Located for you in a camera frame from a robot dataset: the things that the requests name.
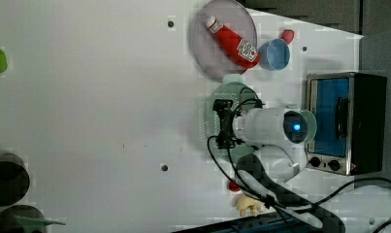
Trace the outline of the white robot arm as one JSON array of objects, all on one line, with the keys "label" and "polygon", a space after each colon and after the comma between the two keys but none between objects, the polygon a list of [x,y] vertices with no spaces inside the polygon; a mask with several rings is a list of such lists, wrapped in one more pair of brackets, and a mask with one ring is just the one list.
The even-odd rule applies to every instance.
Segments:
[{"label": "white robot arm", "polygon": [[247,196],[323,233],[348,233],[336,214],[287,185],[306,167],[303,145],[314,136],[302,111],[245,110],[226,99],[214,100],[212,110],[219,118],[220,131],[209,140],[226,152],[235,173],[233,181]]}]

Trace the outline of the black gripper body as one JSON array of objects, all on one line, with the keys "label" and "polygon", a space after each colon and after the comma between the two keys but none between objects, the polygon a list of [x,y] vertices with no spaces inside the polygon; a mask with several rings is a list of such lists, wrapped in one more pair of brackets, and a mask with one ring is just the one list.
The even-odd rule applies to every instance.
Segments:
[{"label": "black gripper body", "polygon": [[216,99],[213,102],[212,110],[219,117],[220,131],[216,138],[217,146],[220,150],[233,149],[244,141],[239,139],[233,129],[233,120],[239,117],[241,112],[238,109],[233,110],[233,101],[227,99]]}]

